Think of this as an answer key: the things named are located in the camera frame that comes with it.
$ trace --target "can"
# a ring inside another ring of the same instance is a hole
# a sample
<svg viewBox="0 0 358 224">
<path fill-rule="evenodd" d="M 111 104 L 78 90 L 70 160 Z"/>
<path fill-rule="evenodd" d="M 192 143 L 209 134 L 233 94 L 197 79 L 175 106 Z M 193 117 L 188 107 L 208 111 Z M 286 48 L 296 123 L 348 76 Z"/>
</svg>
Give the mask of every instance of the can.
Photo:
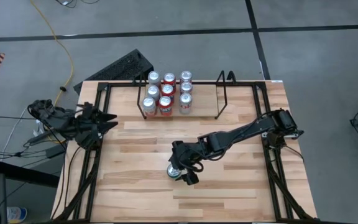
<svg viewBox="0 0 358 224">
<path fill-rule="evenodd" d="M 183 82 L 190 82 L 192 81 L 192 74 L 189 71 L 183 71 L 180 74 L 180 84 L 182 84 Z"/>
<path fill-rule="evenodd" d="M 183 82 L 180 85 L 180 94 L 184 94 L 184 93 L 191 94 L 192 90 L 193 90 L 193 85 L 190 82 Z"/>
<path fill-rule="evenodd" d="M 184 93 L 180 95 L 180 113 L 181 114 L 189 114 L 191 110 L 191 102 L 193 99 L 191 95 L 188 93 Z"/>
<path fill-rule="evenodd" d="M 173 87 L 171 85 L 162 86 L 161 95 L 168 96 L 171 99 L 172 103 L 175 101 L 174 99 L 175 93 L 173 92 Z"/>
<path fill-rule="evenodd" d="M 161 77 L 160 74 L 158 74 L 158 72 L 151 71 L 147 79 L 149 80 L 150 85 L 156 85 L 159 88 L 161 87 Z"/>
<path fill-rule="evenodd" d="M 9 224 L 21 223 L 27 217 L 27 209 L 20 207 L 6 207 L 6 217 Z"/>
<path fill-rule="evenodd" d="M 176 92 L 177 88 L 177 79 L 175 78 L 175 75 L 172 73 L 167 73 L 164 75 L 164 84 L 165 85 L 171 85 L 173 87 L 173 92 Z"/>
<path fill-rule="evenodd" d="M 168 96 L 163 96 L 160 98 L 160 111 L 164 116 L 172 115 L 172 101 Z"/>
<path fill-rule="evenodd" d="M 156 85 L 149 85 L 147 96 L 153 98 L 156 106 L 158 106 L 160 101 L 160 89 Z"/>
<path fill-rule="evenodd" d="M 148 117 L 153 117 L 157 114 L 157 106 L 155 105 L 154 99 L 151 97 L 143 99 L 143 109 L 145 115 Z"/>
</svg>

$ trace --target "metal bar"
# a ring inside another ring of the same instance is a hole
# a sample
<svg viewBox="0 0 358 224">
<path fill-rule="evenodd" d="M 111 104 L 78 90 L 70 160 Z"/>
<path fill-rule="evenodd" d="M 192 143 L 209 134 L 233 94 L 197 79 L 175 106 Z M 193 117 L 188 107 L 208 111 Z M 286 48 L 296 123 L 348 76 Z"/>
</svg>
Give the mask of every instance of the metal bar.
<svg viewBox="0 0 358 224">
<path fill-rule="evenodd" d="M 109 83 L 108 86 L 111 87 L 137 87 L 139 85 L 141 85 L 141 87 L 145 87 L 147 83 L 135 83 L 135 85 L 131 82 L 131 83 Z M 249 86 L 251 87 L 252 85 L 255 84 L 255 82 L 242 82 L 242 81 L 237 81 L 236 83 L 232 83 L 232 82 L 226 82 L 226 83 L 222 83 L 222 82 L 218 82 L 216 83 L 215 81 L 194 81 L 192 82 L 193 85 L 216 85 L 216 86 Z"/>
<path fill-rule="evenodd" d="M 147 119 L 146 115 L 143 113 L 142 108 L 140 107 L 140 91 L 142 89 L 142 80 L 143 80 L 143 74 L 140 74 L 140 80 L 139 80 L 139 90 L 137 91 L 137 101 L 136 101 L 136 105 L 138 107 L 138 109 L 140 110 L 140 113 L 142 114 L 143 119 Z"/>
<path fill-rule="evenodd" d="M 266 83 L 265 82 L 258 82 L 257 85 L 262 90 L 262 96 L 263 96 L 263 99 L 264 99 L 266 112 L 270 112 L 271 109 L 270 109 L 269 98 L 267 96 Z M 285 181 L 283 162 L 282 162 L 282 159 L 281 159 L 281 153 L 280 153 L 280 151 L 277 151 L 277 150 L 273 150 L 273 152 L 274 152 L 274 156 L 275 156 L 275 159 L 276 159 L 276 165 L 277 165 L 278 174 L 280 175 L 279 178 L 280 178 L 282 184 L 285 187 L 287 187 L 287 182 Z M 293 218 L 293 212 L 292 212 L 292 209 L 291 209 L 291 205 L 289 204 L 287 198 L 285 198 L 285 197 L 284 197 L 284 205 L 285 205 L 285 212 L 287 213 L 287 218 Z"/>
<path fill-rule="evenodd" d="M 283 185 L 282 181 L 278 177 L 277 173 L 273 169 L 273 165 L 268 165 L 268 175 L 274 180 L 277 187 L 281 190 L 284 198 L 288 200 L 288 202 L 293 207 L 295 213 L 298 215 L 300 219 L 313 219 L 310 215 L 308 215 L 301 206 L 299 206 L 298 202 L 296 202 L 295 198 L 288 191 L 287 187 Z"/>
<path fill-rule="evenodd" d="M 262 110 L 260 109 L 260 102 L 259 102 L 259 96 L 258 96 L 258 91 L 257 91 L 257 86 L 256 85 L 252 86 L 252 92 L 254 94 L 256 114 L 257 114 L 257 117 L 259 117 L 259 116 L 262 115 Z M 269 173 L 269 165 L 271 163 L 269 149 L 266 147 L 265 140 L 262 137 L 260 137 L 260 138 L 262 139 L 262 145 L 263 145 L 263 149 L 264 149 L 266 171 L 267 171 L 267 173 Z M 269 184 L 269 187 L 270 187 L 270 194 L 272 195 L 274 216 L 275 216 L 275 219 L 278 220 L 279 218 L 281 218 L 281 212 L 280 212 L 280 206 L 278 204 L 276 186 L 274 184 L 273 179 L 269 175 L 267 176 L 267 178 L 268 178 L 268 184 Z"/>
<path fill-rule="evenodd" d="M 109 102 L 110 102 L 110 95 L 111 95 L 111 86 L 108 85 L 106 96 L 104 97 L 104 105 L 103 105 L 103 112 L 107 113 L 109 108 Z M 101 157 L 101 151 L 103 146 L 103 136 L 100 139 L 100 147 L 96 150 L 93 165 L 96 166 L 96 173 L 95 173 L 95 179 L 92 181 L 91 186 L 89 187 L 89 195 L 88 195 L 88 203 L 86 205 L 86 211 L 85 211 L 85 219 L 91 219 L 92 214 L 92 208 L 93 208 L 93 199 L 94 199 L 94 191 L 96 188 L 96 181 L 99 171 L 99 163 L 100 163 L 100 157 Z"/>
<path fill-rule="evenodd" d="M 65 209 L 62 211 L 62 213 L 56 217 L 53 220 L 67 220 L 70 216 L 71 212 L 74 210 L 75 206 L 79 204 L 79 202 L 82 199 L 83 194 L 85 193 L 86 189 L 88 188 L 89 184 L 91 184 L 94 180 L 96 180 L 98 177 L 98 166 L 96 164 L 93 164 L 91 172 L 89 172 L 89 175 L 84 180 L 84 184 L 80 187 L 80 189 L 77 191 L 77 193 L 74 195 L 71 202 L 65 207 Z"/>
<path fill-rule="evenodd" d="M 101 98 L 102 91 L 99 90 L 96 92 L 96 98 L 94 100 L 95 107 L 99 108 L 100 105 L 100 98 Z M 78 185 L 78 190 L 80 190 L 81 186 L 84 184 L 86 173 L 88 171 L 88 166 L 90 163 L 91 158 L 91 151 L 86 150 L 84 155 L 84 161 L 82 163 L 82 170 L 81 170 L 81 176 L 80 176 L 80 182 Z M 73 219 L 78 219 L 80 217 L 80 209 L 81 209 L 81 203 L 78 203 L 74 209 Z"/>
<path fill-rule="evenodd" d="M 6 164 L 5 162 L 0 162 L 0 174 L 4 174 L 8 179 L 47 187 L 57 187 L 59 184 L 59 177 L 55 175 Z"/>
<path fill-rule="evenodd" d="M 218 76 L 218 79 L 216 80 L 216 84 L 219 83 L 219 79 L 220 79 L 221 77 L 223 78 L 224 106 L 223 106 L 223 108 L 220 110 L 220 112 L 218 113 L 218 115 L 215 117 L 215 119 L 218 119 L 218 118 L 219 118 L 219 116 L 221 115 L 221 113 L 224 111 L 224 109 L 225 109 L 226 106 L 227 106 L 226 81 L 225 81 L 225 78 L 224 78 L 224 71 L 223 71 L 223 70 L 221 71 L 221 74 Z"/>
</svg>

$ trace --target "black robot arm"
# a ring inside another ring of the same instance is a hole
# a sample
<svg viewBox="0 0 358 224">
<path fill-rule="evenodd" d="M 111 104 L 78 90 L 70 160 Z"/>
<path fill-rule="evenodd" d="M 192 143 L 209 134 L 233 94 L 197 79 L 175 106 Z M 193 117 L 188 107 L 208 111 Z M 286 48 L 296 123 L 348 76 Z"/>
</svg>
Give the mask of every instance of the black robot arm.
<svg viewBox="0 0 358 224">
<path fill-rule="evenodd" d="M 262 133 L 267 133 L 266 138 L 270 146 L 277 148 L 285 145 L 284 136 L 289 134 L 299 136 L 303 131 L 297 130 L 289 111 L 275 110 L 232 131 L 218 131 L 200 136 L 197 143 L 174 141 L 169 161 L 174 169 L 187 171 L 177 180 L 182 179 L 188 185 L 198 183 L 195 172 L 203 171 L 202 160 L 220 160 L 233 144 Z"/>
<path fill-rule="evenodd" d="M 74 139 L 79 146 L 86 150 L 93 150 L 100 145 L 100 138 L 117 122 L 108 122 L 117 115 L 103 113 L 91 103 L 77 105 L 79 111 L 66 110 L 53 106 L 51 100 L 36 100 L 27 107 L 29 114 L 40 120 L 49 129 L 56 130 L 65 139 Z"/>
</svg>

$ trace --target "gray floor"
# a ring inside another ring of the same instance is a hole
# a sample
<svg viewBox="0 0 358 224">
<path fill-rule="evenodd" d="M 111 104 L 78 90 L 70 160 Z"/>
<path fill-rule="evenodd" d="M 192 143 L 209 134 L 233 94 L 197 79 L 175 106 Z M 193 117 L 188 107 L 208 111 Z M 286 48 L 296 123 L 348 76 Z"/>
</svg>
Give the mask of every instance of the gray floor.
<svg viewBox="0 0 358 224">
<path fill-rule="evenodd" d="M 100 0 L 78 1 L 74 9 L 55 1 L 35 3 L 57 34 L 95 34 L 173 29 L 250 27 L 244 1 Z M 358 1 L 252 1 L 259 27 L 358 24 Z M 50 35 L 29 1 L 0 0 L 0 37 Z M 349 119 L 358 111 L 358 30 L 260 34 L 270 76 L 283 80 L 292 113 L 301 129 L 311 191 L 318 216 L 327 221 L 358 223 L 358 136 Z M 233 70 L 237 78 L 262 79 L 252 34 L 203 34 L 64 40 L 75 63 L 69 85 L 90 76 L 133 49 L 139 49 L 161 72 L 193 71 L 196 78 L 215 78 Z M 0 115 L 19 116 L 36 99 L 54 99 L 70 72 L 64 51 L 54 42 L 0 42 L 6 58 L 0 68 Z M 74 107 L 73 91 L 60 102 Z M 0 119 L 0 150 L 15 121 Z M 21 122 L 7 151 L 21 149 L 36 128 Z M 22 166 L 35 159 L 11 159 Z M 56 172 L 59 158 L 37 168 Z M 17 183 L 8 183 L 8 190 Z M 29 220 L 51 211 L 54 189 L 26 185 L 9 200 L 30 209 Z"/>
</svg>

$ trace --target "wooden table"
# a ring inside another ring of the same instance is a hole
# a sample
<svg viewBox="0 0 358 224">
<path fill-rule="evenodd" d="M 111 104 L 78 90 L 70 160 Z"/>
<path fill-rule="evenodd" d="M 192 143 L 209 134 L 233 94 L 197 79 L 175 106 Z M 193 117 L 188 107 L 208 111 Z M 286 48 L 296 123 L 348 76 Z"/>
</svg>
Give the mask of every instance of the wooden table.
<svg viewBox="0 0 358 224">
<path fill-rule="evenodd" d="M 94 81 L 84 82 L 79 103 L 94 103 L 97 84 Z M 283 83 L 266 81 L 266 86 L 272 110 L 288 110 Z M 233 145 L 220 161 L 203 161 L 204 171 L 198 174 L 200 182 L 196 185 L 175 182 L 166 174 L 172 141 L 195 142 L 200 135 L 219 130 L 229 131 L 256 118 L 250 87 L 227 87 L 228 106 L 217 120 L 213 117 L 144 120 L 136 106 L 137 87 L 113 87 L 111 94 L 109 113 L 118 115 L 119 124 L 104 136 L 92 222 L 274 220 L 259 136 Z M 218 87 L 217 94 L 221 108 L 224 102 L 223 88 Z M 263 107 L 262 94 L 259 96 Z M 124 109 L 128 105 L 133 110 Z M 287 144 L 300 151 L 298 141 L 288 140 Z M 69 143 L 66 164 L 76 148 L 75 142 Z M 68 202 L 78 190 L 84 153 L 81 150 L 73 161 Z M 285 149 L 282 150 L 282 160 L 289 191 L 305 211 L 315 217 L 316 211 L 302 160 Z M 64 172 L 65 192 L 68 166 Z M 53 210 L 57 206 L 61 187 L 62 179 Z M 85 214 L 87 192 L 83 198 L 80 218 Z M 278 198 L 282 216 L 285 217 L 279 190 Z M 57 214 L 62 212 L 62 205 L 63 202 Z"/>
</svg>

